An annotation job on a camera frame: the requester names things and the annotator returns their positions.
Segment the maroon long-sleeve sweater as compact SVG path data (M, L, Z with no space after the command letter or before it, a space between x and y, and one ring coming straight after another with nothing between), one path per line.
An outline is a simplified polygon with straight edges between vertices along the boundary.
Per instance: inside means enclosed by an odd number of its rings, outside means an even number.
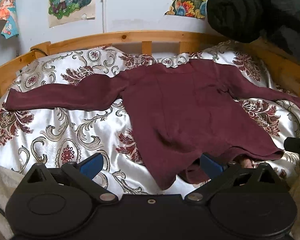
M11 89L6 108L104 111L122 99L142 161L165 190L178 174L194 184L206 180L195 164L204 153L220 164L283 156L235 98L287 100L300 108L300 98L258 87L235 66L202 59L176 68L159 63L139 66L114 77L93 74L77 85L48 84L27 92Z

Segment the beige fleece blanket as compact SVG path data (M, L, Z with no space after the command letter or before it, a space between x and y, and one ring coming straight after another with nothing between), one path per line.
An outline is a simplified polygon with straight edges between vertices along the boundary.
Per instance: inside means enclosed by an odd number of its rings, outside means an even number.
M6 204L19 185L24 175L0 166L0 208L5 210ZM0 213L0 239L11 239L13 232L6 218Z

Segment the black hanging coat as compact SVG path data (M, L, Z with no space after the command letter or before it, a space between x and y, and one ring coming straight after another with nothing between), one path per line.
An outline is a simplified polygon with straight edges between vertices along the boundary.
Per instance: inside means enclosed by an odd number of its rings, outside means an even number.
M300 0L207 0L208 23L242 43L260 37L300 60Z

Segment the anime character poster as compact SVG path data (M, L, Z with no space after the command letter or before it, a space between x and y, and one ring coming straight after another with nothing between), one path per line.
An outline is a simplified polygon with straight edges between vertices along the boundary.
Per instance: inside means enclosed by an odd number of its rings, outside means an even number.
M49 0L49 27L95 18L95 0Z

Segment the orange-haired anime poster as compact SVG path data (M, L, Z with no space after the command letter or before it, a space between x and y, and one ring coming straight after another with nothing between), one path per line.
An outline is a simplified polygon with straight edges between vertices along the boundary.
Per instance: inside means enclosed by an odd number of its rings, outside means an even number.
M6 39L19 35L15 0L0 0L0 21L5 21L1 35Z

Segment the wooden bed frame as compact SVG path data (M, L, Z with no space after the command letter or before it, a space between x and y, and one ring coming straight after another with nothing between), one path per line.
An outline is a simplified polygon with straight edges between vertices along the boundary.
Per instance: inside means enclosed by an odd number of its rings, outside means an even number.
M45 55L118 43L141 43L142 53L151 55L154 42L175 42L179 44L180 53L194 53L205 45L217 45L226 40L222 36L186 31L138 30L95 34L56 43L44 42L0 66L0 96L16 78L17 71ZM262 59L276 83L300 96L300 62L297 59L262 39L242 47Z

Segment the white wall pipe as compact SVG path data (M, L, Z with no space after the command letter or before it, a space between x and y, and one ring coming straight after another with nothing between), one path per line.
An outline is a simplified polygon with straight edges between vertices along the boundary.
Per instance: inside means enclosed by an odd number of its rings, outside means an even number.
M102 31L107 32L107 0L102 1Z

